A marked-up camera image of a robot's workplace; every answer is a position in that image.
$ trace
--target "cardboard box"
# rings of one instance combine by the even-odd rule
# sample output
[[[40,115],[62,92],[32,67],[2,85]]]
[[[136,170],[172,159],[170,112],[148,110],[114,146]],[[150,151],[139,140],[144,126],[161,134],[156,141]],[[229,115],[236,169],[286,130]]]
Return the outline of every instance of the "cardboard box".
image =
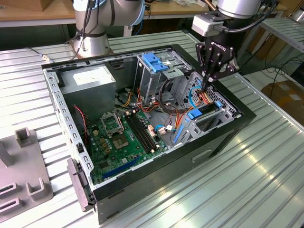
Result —
[[[269,97],[272,85],[265,86],[262,93]],[[270,99],[304,126],[304,91],[296,83],[290,80],[274,83]]]
[[[0,0],[0,4],[43,11],[53,0]]]

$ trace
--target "robotic arm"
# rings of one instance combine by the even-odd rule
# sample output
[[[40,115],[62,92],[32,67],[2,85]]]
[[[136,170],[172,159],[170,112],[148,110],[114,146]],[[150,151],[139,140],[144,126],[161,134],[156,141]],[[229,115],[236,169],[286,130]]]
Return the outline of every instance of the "robotic arm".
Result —
[[[252,22],[260,7],[269,10]],[[235,56],[245,32],[257,26],[275,9],[276,0],[218,0],[218,9],[202,12],[194,17],[192,29],[206,37],[196,45],[198,61],[202,67],[202,90],[209,83],[229,76],[239,70]]]
[[[77,33],[73,48],[81,57],[106,55],[108,26],[132,26],[144,16],[144,0],[74,0]]]

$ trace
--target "wooden shelf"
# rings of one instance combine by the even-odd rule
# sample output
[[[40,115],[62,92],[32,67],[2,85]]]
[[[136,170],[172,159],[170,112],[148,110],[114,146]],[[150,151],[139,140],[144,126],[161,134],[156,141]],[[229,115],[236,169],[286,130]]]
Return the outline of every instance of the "wooden shelf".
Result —
[[[153,2],[151,4],[151,15],[180,15],[180,14],[200,14],[208,10],[198,4],[181,6],[174,1]],[[281,4],[277,6],[278,11],[285,11],[287,8]],[[12,6],[5,6],[0,9],[0,21],[20,21],[20,20],[48,20],[48,19],[74,19],[74,9],[71,0],[54,0],[43,12],[22,9]]]

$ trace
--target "green motherboard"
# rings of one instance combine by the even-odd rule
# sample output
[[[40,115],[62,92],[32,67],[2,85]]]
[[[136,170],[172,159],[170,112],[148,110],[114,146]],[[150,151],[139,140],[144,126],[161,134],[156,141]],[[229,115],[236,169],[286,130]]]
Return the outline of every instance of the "green motherboard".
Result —
[[[139,111],[131,117],[118,117],[112,114],[88,127],[90,157],[94,165],[91,177],[94,184],[101,183],[167,150],[165,143],[158,136],[152,138],[149,134],[149,124],[144,113]],[[154,145],[154,149],[151,149],[147,142]]]

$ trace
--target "aluminum extrusion table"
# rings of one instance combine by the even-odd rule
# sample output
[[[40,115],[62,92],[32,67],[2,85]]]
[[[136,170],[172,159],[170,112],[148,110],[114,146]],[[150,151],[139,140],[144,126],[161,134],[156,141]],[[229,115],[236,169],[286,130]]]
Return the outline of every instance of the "aluminum extrusion table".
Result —
[[[181,31],[109,41],[116,53],[180,44],[196,55],[197,41]],[[68,45],[37,50],[55,61],[73,55]],[[81,211],[67,173],[70,155],[40,68],[43,63],[27,49],[0,52],[0,138],[15,128],[36,130],[54,197],[1,223],[0,228],[98,227],[92,210]],[[257,114],[254,121],[222,153],[122,211],[103,227],[301,227],[303,127],[238,74],[221,81]]]
[[[301,52],[304,52],[304,25],[290,18],[266,19],[261,27],[285,41]]]

